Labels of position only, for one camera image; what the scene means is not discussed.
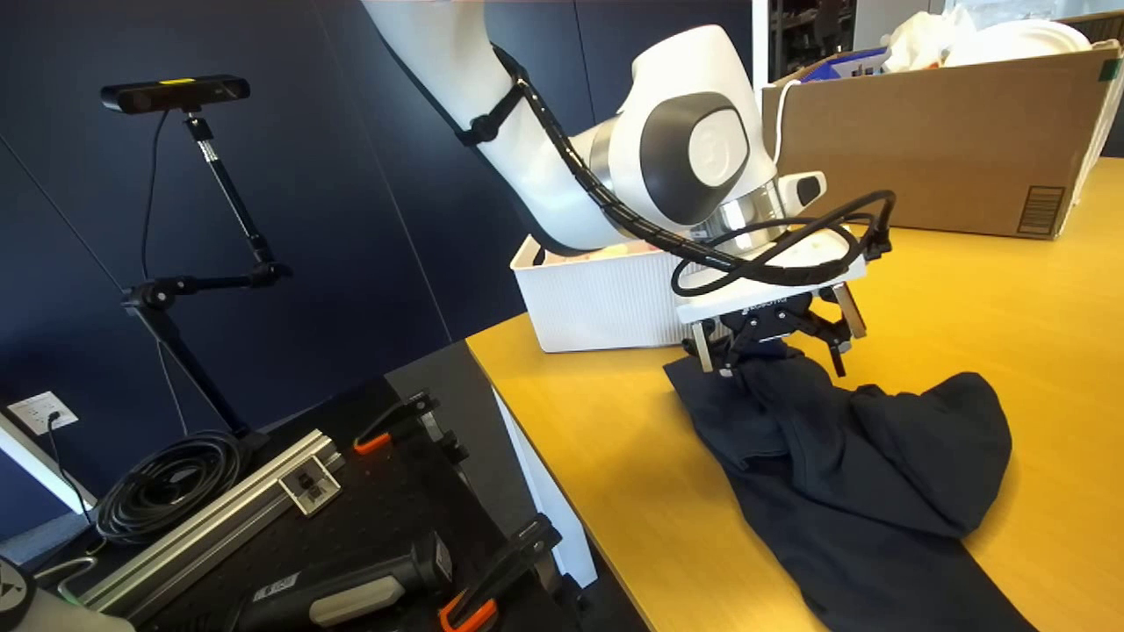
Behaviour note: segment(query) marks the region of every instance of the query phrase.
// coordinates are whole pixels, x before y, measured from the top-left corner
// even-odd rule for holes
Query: table
[[[983,371],[1015,453],[973,557],[1038,628],[1117,628],[1124,162],[1093,169],[1054,241],[906,227],[891,241],[853,284],[872,332],[838,386],[916,392]],[[663,380],[677,349],[543,353],[528,316],[466,349],[649,628],[817,628]]]

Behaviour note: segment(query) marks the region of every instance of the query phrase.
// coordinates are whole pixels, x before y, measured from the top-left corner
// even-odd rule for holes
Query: white box
[[[597,351],[668,349],[690,337],[674,316],[674,262],[646,241],[554,255],[523,240],[510,265],[543,351]]]

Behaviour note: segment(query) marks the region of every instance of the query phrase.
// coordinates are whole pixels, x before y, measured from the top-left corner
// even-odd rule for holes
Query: coiled cable
[[[111,543],[143,543],[228,490],[247,470],[247,450],[224,435],[167,446],[119,476],[95,509],[95,528]]]

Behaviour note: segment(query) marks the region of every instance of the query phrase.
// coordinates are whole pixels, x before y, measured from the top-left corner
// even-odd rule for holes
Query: blue wall
[[[731,0],[498,0],[494,37],[572,129],[603,120],[629,59]],[[204,107],[277,260],[263,291],[173,304],[228,404],[270,425],[338,388],[519,313],[506,269],[515,203],[416,91],[357,0],[0,3],[0,404],[55,388],[76,425],[68,466],[105,490],[179,438],[153,345],[119,291],[140,274],[159,116],[116,116],[101,85],[241,75],[252,99]],[[247,244],[173,116],[160,134],[152,274],[241,274]],[[173,371],[193,430],[220,420]],[[0,537],[28,511],[0,476]]]

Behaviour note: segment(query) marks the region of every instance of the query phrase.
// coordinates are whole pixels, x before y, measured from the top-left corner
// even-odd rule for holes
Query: dark blue cloth
[[[1012,453],[979,377],[920,398],[848,392],[796,351],[749,358],[733,380],[693,358],[668,377],[749,523],[830,628],[1033,628],[964,546]]]

